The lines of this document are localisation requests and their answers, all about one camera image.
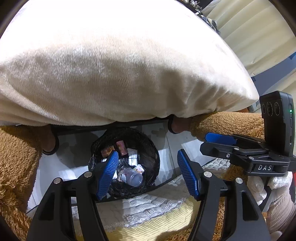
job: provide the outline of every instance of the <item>trash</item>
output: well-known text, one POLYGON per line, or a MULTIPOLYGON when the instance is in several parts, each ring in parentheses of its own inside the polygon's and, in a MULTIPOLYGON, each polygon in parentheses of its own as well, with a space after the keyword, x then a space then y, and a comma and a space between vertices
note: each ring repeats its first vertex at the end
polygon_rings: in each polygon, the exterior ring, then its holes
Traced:
POLYGON ((134 171, 137 171, 138 173, 143 173, 145 172, 145 169, 142 167, 141 164, 137 165, 136 167, 133 168, 134 171))
POLYGON ((117 179, 117 171, 114 173, 112 180, 116 180, 117 179))
POLYGON ((117 147, 118 147, 118 149, 120 151, 120 154, 122 156, 124 156, 124 155, 126 155, 128 153, 123 141, 116 142, 116 145, 117 145, 117 147))
POLYGON ((138 151, 128 148, 128 164, 130 166, 136 166, 138 164, 138 151))
POLYGON ((107 148, 104 148, 103 150, 101 150, 102 157, 104 158, 108 157, 113 150, 115 150, 114 146, 109 146, 107 148))
POLYGON ((134 171, 133 169, 126 168, 119 172, 119 179, 121 182, 127 183, 130 186, 138 187, 142 184, 143 176, 142 174, 134 171))

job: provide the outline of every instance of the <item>hand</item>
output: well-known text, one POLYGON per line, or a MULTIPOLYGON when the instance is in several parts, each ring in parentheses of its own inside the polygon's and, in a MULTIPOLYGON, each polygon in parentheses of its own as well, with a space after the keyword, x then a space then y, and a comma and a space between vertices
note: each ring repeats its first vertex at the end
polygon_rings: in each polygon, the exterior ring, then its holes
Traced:
MULTIPOLYGON (((271 189, 276 189, 272 202, 279 199, 287 190, 289 190, 293 179, 292 172, 286 172, 282 177, 272 177, 269 179, 268 186, 271 189)), ((266 198, 267 193, 264 190, 264 183, 261 177, 249 176, 247 186, 250 189, 253 197, 258 205, 266 198)))
MULTIPOLYGON (((275 190, 266 219, 270 233, 276 231, 283 232, 296 213, 295 205, 289 193, 292 179, 292 172, 287 172, 282 177, 270 178, 267 184, 272 190, 275 190)), ((261 204, 267 196, 262 179, 260 177, 249 176, 247 186, 257 204, 261 204)))

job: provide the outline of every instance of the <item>camera lens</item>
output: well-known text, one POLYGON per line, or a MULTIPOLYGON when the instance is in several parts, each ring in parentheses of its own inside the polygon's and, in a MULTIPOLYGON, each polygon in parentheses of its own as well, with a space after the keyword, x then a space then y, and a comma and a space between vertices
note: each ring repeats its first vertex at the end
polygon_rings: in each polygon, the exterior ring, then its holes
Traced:
POLYGON ((266 109, 265 109, 265 105, 264 104, 261 105, 261 110, 262 110, 262 113, 265 114, 266 109))
POLYGON ((274 113, 276 115, 279 115, 279 104, 278 104, 278 102, 274 103, 274 113))
POLYGON ((267 105, 266 105, 266 109, 267 109, 267 114, 268 114, 269 116, 272 116, 272 105, 271 105, 270 102, 267 103, 267 105))

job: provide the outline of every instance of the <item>black trash bag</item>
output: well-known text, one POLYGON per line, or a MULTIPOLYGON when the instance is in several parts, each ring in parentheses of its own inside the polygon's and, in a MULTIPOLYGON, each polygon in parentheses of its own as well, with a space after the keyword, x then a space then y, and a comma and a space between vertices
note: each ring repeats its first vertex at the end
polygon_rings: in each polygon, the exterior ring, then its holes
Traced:
POLYGON ((142 132, 129 127, 111 128, 106 130, 106 132, 91 146, 92 157, 89 161, 89 171, 93 171, 96 164, 102 161, 103 157, 101 150, 109 146, 114 146, 119 154, 117 172, 123 167, 131 167, 128 164, 128 154, 121 156, 116 145, 116 142, 121 140, 124 141, 126 148, 138 151, 138 164, 141 164, 145 169, 145 172, 142 174, 143 182, 138 187, 132 187, 126 183, 119 182, 118 180, 112 180, 108 193, 114 198, 131 198, 149 191, 149 187, 154 184, 160 168, 159 153, 152 140, 142 132))

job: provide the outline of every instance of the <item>pink package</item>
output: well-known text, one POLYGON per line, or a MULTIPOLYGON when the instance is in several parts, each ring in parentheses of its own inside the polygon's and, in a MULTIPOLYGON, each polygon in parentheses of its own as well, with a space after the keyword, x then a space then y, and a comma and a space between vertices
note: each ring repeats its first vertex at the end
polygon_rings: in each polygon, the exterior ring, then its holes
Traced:
POLYGON ((124 156, 124 155, 126 155, 128 153, 123 141, 116 142, 116 145, 117 145, 117 147, 118 147, 118 149, 120 151, 120 154, 122 156, 124 156))

